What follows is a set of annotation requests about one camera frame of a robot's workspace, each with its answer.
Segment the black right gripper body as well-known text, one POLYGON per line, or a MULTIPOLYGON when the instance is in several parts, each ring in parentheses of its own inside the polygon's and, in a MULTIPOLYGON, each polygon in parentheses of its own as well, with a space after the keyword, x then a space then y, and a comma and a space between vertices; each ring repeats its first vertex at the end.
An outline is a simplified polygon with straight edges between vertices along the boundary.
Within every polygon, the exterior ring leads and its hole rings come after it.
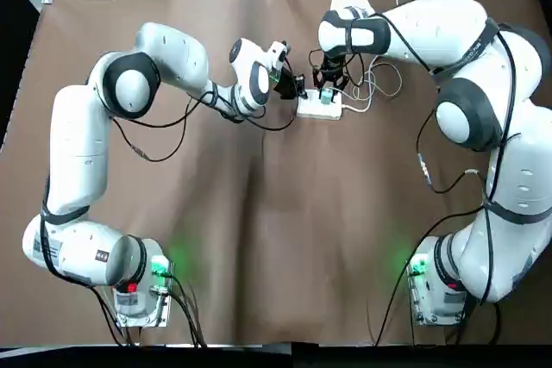
POLYGON ((330 57, 325 53, 323 55, 323 61, 317 69, 324 76, 341 76, 343 74, 344 65, 345 59, 343 56, 330 57))

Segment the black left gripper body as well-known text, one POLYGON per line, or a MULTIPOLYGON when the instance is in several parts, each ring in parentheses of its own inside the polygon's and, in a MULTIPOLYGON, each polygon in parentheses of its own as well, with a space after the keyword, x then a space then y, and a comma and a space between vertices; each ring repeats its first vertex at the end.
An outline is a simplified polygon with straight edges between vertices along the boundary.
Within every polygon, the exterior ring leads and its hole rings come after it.
POLYGON ((283 69, 273 90, 279 94, 281 100, 298 98, 302 94, 302 76, 283 69))

